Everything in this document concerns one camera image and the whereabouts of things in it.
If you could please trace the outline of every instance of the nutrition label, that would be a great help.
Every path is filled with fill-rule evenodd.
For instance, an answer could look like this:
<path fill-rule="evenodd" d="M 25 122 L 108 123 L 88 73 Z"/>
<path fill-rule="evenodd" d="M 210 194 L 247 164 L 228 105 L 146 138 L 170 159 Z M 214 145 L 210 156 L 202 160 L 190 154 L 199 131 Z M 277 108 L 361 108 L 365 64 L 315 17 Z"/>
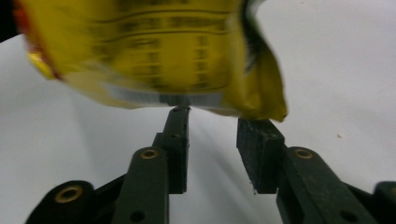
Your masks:
<path fill-rule="evenodd" d="M 230 13 L 145 10 L 108 21 L 85 21 L 84 35 L 92 55 L 134 81 L 128 86 L 214 90 L 226 84 Z"/>

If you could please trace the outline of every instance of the plastic bag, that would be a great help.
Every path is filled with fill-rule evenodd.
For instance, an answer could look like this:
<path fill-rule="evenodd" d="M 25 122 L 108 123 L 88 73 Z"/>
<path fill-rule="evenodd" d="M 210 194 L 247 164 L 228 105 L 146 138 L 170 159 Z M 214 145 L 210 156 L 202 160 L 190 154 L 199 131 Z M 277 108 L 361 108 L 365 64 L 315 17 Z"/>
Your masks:
<path fill-rule="evenodd" d="M 31 62 L 112 106 L 193 105 L 245 119 L 287 111 L 261 1 L 20 0 Z"/>

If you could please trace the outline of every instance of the crinkled plastic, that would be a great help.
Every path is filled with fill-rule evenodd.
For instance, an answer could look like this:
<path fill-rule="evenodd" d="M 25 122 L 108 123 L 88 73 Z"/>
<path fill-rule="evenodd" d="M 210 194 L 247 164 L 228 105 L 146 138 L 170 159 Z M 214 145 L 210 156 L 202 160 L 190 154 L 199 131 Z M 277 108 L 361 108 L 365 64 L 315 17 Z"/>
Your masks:
<path fill-rule="evenodd" d="M 102 104 L 282 120 L 276 59 L 254 20 L 260 2 L 19 0 L 15 15 L 44 76 Z"/>

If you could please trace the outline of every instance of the metal bolt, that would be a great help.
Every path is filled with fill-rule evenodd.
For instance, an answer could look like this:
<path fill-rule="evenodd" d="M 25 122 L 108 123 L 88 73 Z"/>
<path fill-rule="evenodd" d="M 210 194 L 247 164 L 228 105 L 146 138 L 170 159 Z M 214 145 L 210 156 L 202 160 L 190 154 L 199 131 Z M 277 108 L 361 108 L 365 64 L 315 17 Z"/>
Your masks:
<path fill-rule="evenodd" d="M 147 149 L 140 154 L 143 159 L 150 160 L 156 158 L 160 153 L 154 149 Z"/>
<path fill-rule="evenodd" d="M 79 185 L 67 186 L 59 191 L 55 196 L 57 203 L 70 203 L 77 199 L 82 194 L 82 187 Z"/>
<path fill-rule="evenodd" d="M 302 149 L 302 148 L 295 149 L 294 153 L 300 159 L 309 160 L 314 157 L 314 154 L 312 154 L 310 151 L 308 151 L 306 149 Z"/>

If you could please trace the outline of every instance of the white background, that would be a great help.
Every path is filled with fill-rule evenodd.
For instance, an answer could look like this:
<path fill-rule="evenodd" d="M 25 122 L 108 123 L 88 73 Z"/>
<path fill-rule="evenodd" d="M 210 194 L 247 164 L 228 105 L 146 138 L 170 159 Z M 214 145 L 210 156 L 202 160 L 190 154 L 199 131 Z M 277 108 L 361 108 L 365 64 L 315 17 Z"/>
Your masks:
<path fill-rule="evenodd" d="M 271 0 L 258 13 L 285 81 L 288 146 L 314 149 L 349 184 L 396 180 L 396 2 Z M 0 44 L 0 223 L 23 223 L 53 187 L 100 187 L 150 146 L 169 108 L 99 105 Z M 235 148 L 236 118 L 191 111 L 188 192 L 171 223 L 281 223 L 275 196 L 254 195 Z"/>

